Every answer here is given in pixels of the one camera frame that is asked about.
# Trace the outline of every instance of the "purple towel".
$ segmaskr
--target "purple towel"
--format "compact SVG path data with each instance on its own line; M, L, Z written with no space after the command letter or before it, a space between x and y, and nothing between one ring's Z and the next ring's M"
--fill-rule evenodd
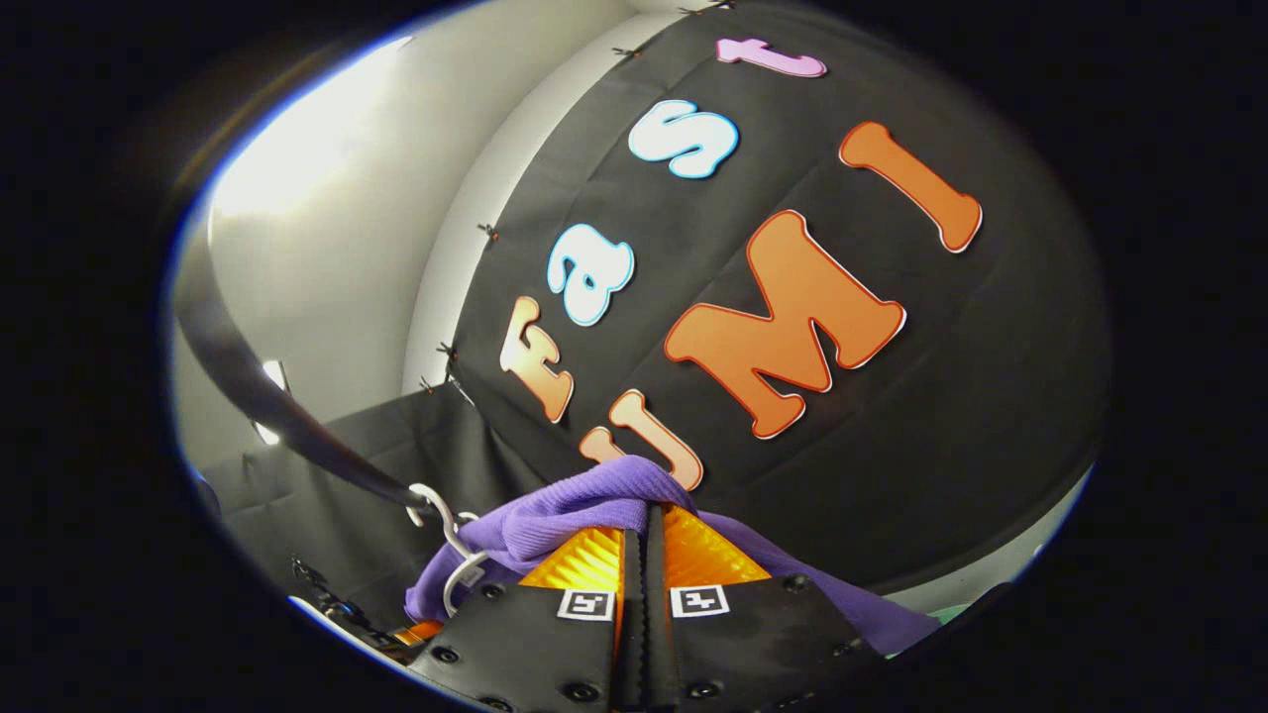
M903 651L938 628L933 617L917 614L881 596L848 585L798 562L742 523L699 513L691 496L656 463L625 455L512 500L460 527L459 537L474 551L488 552L479 565L482 581L517 582L583 528L607 527L647 533L647 502L673 502L753 558L771 576L804 573L832 600L860 636L881 655ZM444 546L406 591L404 612L415 622L446 620L441 592L462 557ZM460 605L465 589L454 589Z

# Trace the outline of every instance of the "screw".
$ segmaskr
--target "screw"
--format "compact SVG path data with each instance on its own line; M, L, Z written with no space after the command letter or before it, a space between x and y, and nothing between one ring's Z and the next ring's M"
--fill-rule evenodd
M453 664L458 661L458 652L453 648L445 648L444 646L437 646L431 650L431 657L441 664Z
M569 700L576 700L577 703L591 703L598 700L598 690L595 686L586 684L572 684L563 689L563 694L568 697Z
M507 713L514 713L515 708L510 703L502 700L501 698L482 698L481 703L488 705L489 708L497 708L498 710L506 710Z
M718 684L695 684L687 689L687 698L713 698L720 691Z
M804 591L808 586L810 586L810 577L805 575L792 575L784 580L784 589L791 592Z

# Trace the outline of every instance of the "light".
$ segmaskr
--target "light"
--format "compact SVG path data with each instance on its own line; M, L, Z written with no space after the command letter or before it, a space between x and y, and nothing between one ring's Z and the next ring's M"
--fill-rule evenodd
M366 118L411 39L375 48L283 109L221 173L212 209L228 217L303 204L373 137Z
M287 386L287 372L285 369L281 368L281 362L276 359L269 359L268 362L261 364L261 367L264 367L264 374L269 377L269 379L271 379L273 383L278 384L278 388L285 391L287 393L290 393L290 387ZM276 445L278 443L281 443L281 438L278 434L270 431L269 429L261 426L255 421L251 421L251 425L255 426L255 433L259 434L260 440L262 440L265 445Z
M265 362L264 373L268 374L270 379L273 379L273 383L278 384L278 388L280 388L281 391L288 391L288 392L290 391L287 387L287 374L285 372L281 370L281 362L278 362L276 359L270 359Z
M260 434L260 440L262 440L265 445L276 445L281 443L281 439L278 438L278 434L270 431L269 429L261 426L260 424L252 422L251 425L255 426L255 433Z

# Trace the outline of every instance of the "orange letter m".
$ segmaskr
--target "orange letter m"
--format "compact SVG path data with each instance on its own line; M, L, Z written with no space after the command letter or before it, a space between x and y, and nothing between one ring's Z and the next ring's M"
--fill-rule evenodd
M753 416L768 439L805 412L800 396L781 395L762 376L823 393L832 373L814 332L837 345L837 364L857 369L903 329L907 311L881 302L828 255L796 211L781 211L748 241L748 265L770 317L694 304L670 330L664 354L709 372Z

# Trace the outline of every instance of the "white wall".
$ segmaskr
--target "white wall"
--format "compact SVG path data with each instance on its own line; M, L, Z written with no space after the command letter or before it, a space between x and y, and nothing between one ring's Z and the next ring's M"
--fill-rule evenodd
M313 416L401 395L424 265L472 164L541 80L633 15L623 0L464 9L297 101L224 174L212 255L226 302ZM172 376L195 466L261 445L180 335Z

